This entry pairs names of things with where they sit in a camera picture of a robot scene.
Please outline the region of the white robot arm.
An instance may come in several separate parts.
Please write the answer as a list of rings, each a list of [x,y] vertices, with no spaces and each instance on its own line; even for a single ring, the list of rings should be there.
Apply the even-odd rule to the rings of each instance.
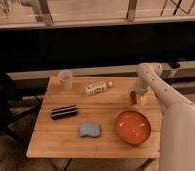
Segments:
[[[140,63],[134,91],[151,88],[163,105],[159,171],[195,171],[195,103],[166,83],[160,63]]]

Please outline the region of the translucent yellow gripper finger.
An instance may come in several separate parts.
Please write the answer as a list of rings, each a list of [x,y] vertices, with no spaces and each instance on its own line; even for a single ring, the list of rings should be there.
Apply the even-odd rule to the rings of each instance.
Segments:
[[[148,104],[148,97],[146,95],[139,97],[139,102],[142,106],[145,106]]]

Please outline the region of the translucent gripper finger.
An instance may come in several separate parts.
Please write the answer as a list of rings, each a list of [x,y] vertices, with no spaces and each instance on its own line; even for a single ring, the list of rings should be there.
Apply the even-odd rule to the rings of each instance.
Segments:
[[[129,95],[130,95],[130,97],[136,97],[136,92],[133,88],[129,89]]]

